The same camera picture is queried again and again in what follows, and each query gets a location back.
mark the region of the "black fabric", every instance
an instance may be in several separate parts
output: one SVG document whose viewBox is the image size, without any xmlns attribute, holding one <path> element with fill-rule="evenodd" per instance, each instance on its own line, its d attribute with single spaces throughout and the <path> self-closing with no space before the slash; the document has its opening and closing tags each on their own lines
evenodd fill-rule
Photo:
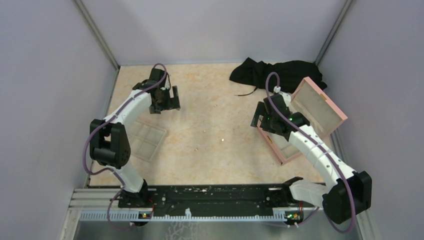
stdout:
<svg viewBox="0 0 424 240">
<path fill-rule="evenodd" d="M 265 89 L 265 81 L 270 73 L 276 72 L 280 78 L 281 91 L 293 93 L 305 77 L 310 77 L 322 90 L 327 88 L 323 82 L 323 75 L 317 65 L 307 61 L 288 61 L 276 64 L 256 62 L 248 57 L 240 66 L 236 67 L 229 79 L 239 84 L 252 85 Z M 269 90 L 272 91 L 277 85 L 277 78 L 269 80 Z"/>
</svg>

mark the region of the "gray wall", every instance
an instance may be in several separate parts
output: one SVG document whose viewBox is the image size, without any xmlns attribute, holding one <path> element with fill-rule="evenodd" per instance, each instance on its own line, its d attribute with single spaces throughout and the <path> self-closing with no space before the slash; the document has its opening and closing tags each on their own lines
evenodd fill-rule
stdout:
<svg viewBox="0 0 424 240">
<path fill-rule="evenodd" d="M 345 0 L 83 0 L 120 65 L 314 61 Z"/>
<path fill-rule="evenodd" d="M 422 239 L 424 1 L 358 0 L 320 69 L 349 119 L 348 161 L 372 176 L 383 239 Z"/>
<path fill-rule="evenodd" d="M 0 239 L 59 237 L 115 70 L 70 0 L 1 1 Z"/>
</svg>

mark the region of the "beige floor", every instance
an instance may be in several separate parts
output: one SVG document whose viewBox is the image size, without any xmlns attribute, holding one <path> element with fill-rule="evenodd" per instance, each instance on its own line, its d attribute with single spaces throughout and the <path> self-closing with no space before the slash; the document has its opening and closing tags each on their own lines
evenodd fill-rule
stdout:
<svg viewBox="0 0 424 240">
<path fill-rule="evenodd" d="M 282 183 L 295 176 L 322 182 L 313 166 L 300 156 L 280 166 L 267 142 L 250 127 L 258 101 L 266 97 L 252 86 L 229 81 L 239 63 L 167 65 L 171 84 L 178 86 L 181 110 L 140 116 L 140 120 L 167 130 L 150 162 L 130 161 L 150 185 Z M 152 66 L 123 66 L 110 112 L 132 87 L 149 77 Z M 109 173 L 91 177 L 90 185 L 118 185 Z"/>
</svg>

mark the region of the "cable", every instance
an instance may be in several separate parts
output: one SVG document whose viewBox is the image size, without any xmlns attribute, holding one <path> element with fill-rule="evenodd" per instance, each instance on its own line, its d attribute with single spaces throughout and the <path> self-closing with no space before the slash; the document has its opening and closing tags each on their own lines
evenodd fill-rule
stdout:
<svg viewBox="0 0 424 240">
<path fill-rule="evenodd" d="M 299 213 L 301 214 L 304 211 L 304 202 L 300 201 L 299 202 Z"/>
<path fill-rule="evenodd" d="M 266 97 L 268 98 L 269 103 L 271 104 L 272 108 L 276 111 L 276 113 L 282 118 L 284 119 L 284 121 L 286 121 L 290 126 L 292 126 L 294 129 L 296 129 L 298 132 L 300 132 L 302 135 L 304 135 L 308 140 L 310 140 L 313 144 L 317 145 L 318 142 L 313 139 L 312 137 L 310 137 L 306 132 L 304 132 L 302 129 L 300 129 L 298 126 L 296 126 L 294 123 L 292 123 L 290 120 L 287 119 L 287 117 L 285 117 L 277 108 L 277 106 L 274 104 L 273 100 L 271 99 L 270 96 L 270 92 L 269 92 L 269 87 L 268 84 L 270 82 L 270 78 L 272 76 L 276 76 L 277 78 L 277 87 L 280 86 L 280 77 L 278 76 L 278 74 L 276 72 L 271 72 L 268 77 L 266 78 L 266 82 L 265 82 L 265 92 L 266 92 Z M 343 174 L 342 170 L 340 170 L 339 166 L 337 165 L 336 161 L 331 157 L 331 155 L 326 151 L 326 149 L 321 146 L 321 145 L 317 145 L 317 147 L 323 152 L 325 153 L 325 155 L 327 156 L 328 160 L 331 162 L 331 164 L 334 166 L 335 170 L 337 171 L 338 175 L 341 177 L 341 180 L 343 181 L 344 186 L 346 187 L 346 191 L 347 191 L 347 195 L 349 197 L 349 203 L 350 203 L 350 214 L 351 214 L 351 222 L 349 227 L 346 230 L 340 230 L 336 227 L 336 225 L 333 223 L 333 221 L 331 221 L 331 219 L 326 215 L 328 221 L 330 222 L 331 226 L 339 233 L 342 234 L 347 234 L 350 231 L 352 231 L 355 227 L 356 224 L 356 213 L 355 213 L 355 203 L 354 203 L 354 197 L 352 195 L 352 190 L 349 187 L 348 181 L 346 180 L 345 175 Z"/>
<path fill-rule="evenodd" d="M 92 140 L 92 138 L 94 137 L 94 135 L 102 128 L 104 128 L 106 125 L 110 124 L 113 120 L 115 120 L 119 114 L 125 109 L 125 107 L 130 104 L 131 101 L 133 101 L 134 99 L 136 99 L 138 96 L 146 93 L 147 91 L 156 88 L 159 84 L 161 84 L 168 75 L 167 72 L 167 68 L 165 67 L 165 65 L 163 65 L 162 63 L 156 63 L 153 68 L 156 68 L 156 66 L 162 66 L 163 70 L 165 71 L 163 77 L 154 85 L 147 87 L 146 89 L 141 90 L 140 92 L 138 92 L 137 94 L 135 94 L 132 98 L 128 99 L 115 113 L 114 116 L 112 116 L 109 120 L 107 120 L 106 122 L 104 122 L 103 124 L 101 124 L 100 126 L 96 127 L 88 136 L 87 140 L 84 143 L 84 149 L 82 151 L 82 167 L 84 168 L 84 171 L 90 175 L 90 176 L 95 176 L 98 174 L 103 173 L 104 171 L 111 171 L 113 173 L 113 175 L 115 175 L 115 177 L 120 181 L 121 183 L 121 188 L 120 190 L 115 194 L 115 196 L 113 196 L 113 198 L 110 200 L 109 206 L 107 207 L 107 221 L 109 222 L 109 224 L 116 230 L 120 230 L 120 231 L 128 231 L 130 229 L 132 229 L 134 227 L 134 225 L 131 225 L 130 227 L 126 227 L 126 228 L 121 228 L 121 227 L 117 227 L 115 226 L 112 221 L 111 221 L 111 216 L 110 216 L 110 211 L 111 211 L 111 207 L 112 207 L 112 203 L 119 197 L 119 195 L 122 193 L 122 191 L 125 188 L 125 182 L 124 180 L 115 172 L 115 170 L 113 170 L 112 168 L 109 167 L 105 167 L 97 172 L 92 172 L 90 171 L 90 169 L 87 167 L 87 149 L 89 148 L 89 144 L 90 141 Z"/>
<path fill-rule="evenodd" d="M 301 223 L 295 224 L 295 226 L 296 227 L 299 227 L 299 226 L 302 226 L 303 224 L 305 224 L 307 221 L 309 221 L 309 219 L 312 218 L 312 216 L 314 216 L 318 212 L 319 209 L 320 209 L 319 207 L 315 208 L 315 210 L 313 212 L 311 212 Z M 273 227 L 290 228 L 290 226 L 292 226 L 292 225 L 288 225 L 288 224 L 285 224 L 285 223 L 283 223 L 283 225 L 273 224 L 273 223 L 269 223 L 269 222 L 261 222 L 261 223 L 262 224 L 265 224 L 265 225 L 268 225 L 268 226 L 273 226 Z"/>
<path fill-rule="evenodd" d="M 168 83 L 169 83 L 169 89 L 171 89 L 172 85 L 171 85 L 171 77 L 170 74 L 168 73 Z"/>
<path fill-rule="evenodd" d="M 258 87 L 255 87 L 255 88 L 254 88 L 254 90 L 253 90 L 252 92 L 250 92 L 250 93 L 246 93 L 246 94 L 239 94 L 239 95 L 235 95 L 235 96 L 237 96 L 237 97 L 244 97 L 244 96 L 248 96 L 248 95 L 253 94 L 253 93 L 254 93 L 257 89 L 258 89 Z"/>
</svg>

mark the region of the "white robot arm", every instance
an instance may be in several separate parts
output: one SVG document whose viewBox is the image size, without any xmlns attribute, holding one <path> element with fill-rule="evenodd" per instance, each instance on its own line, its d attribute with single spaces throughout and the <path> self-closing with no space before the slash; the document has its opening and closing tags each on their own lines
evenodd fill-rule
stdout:
<svg viewBox="0 0 424 240">
<path fill-rule="evenodd" d="M 289 185 L 291 197 L 295 201 L 303 201 L 323 208 L 325 213 L 335 223 L 340 224 L 351 218 L 351 204 L 348 191 L 329 156 L 335 162 L 343 177 L 347 180 L 349 190 L 353 196 L 355 213 L 358 214 L 371 206 L 371 177 L 365 171 L 357 173 L 345 164 L 324 142 L 319 138 L 310 122 L 300 112 L 292 113 L 287 107 L 290 104 L 290 95 L 275 88 L 277 93 L 270 96 L 272 103 L 297 128 L 288 124 L 271 105 L 268 98 L 259 102 L 251 123 L 252 127 L 259 126 L 262 130 L 276 137 L 285 138 L 289 143 L 298 148 L 311 162 L 313 167 L 322 176 L 325 185 L 311 183 L 300 177 L 295 177 L 286 182 Z"/>
<path fill-rule="evenodd" d="M 164 76 L 165 74 L 167 73 L 163 70 L 152 68 L 149 79 L 137 83 L 128 98 L 114 112 L 102 120 L 94 119 L 90 124 L 92 132 L 101 124 L 109 122 L 91 139 L 90 156 L 118 174 L 125 183 L 123 190 L 128 193 L 138 194 L 147 184 L 129 161 L 131 148 L 126 129 L 131 127 L 146 109 L 149 109 L 151 114 L 180 109 L 178 89 L 176 86 L 172 87 L 173 97 L 171 97 L 170 82 L 166 81 L 168 75 Z"/>
</svg>

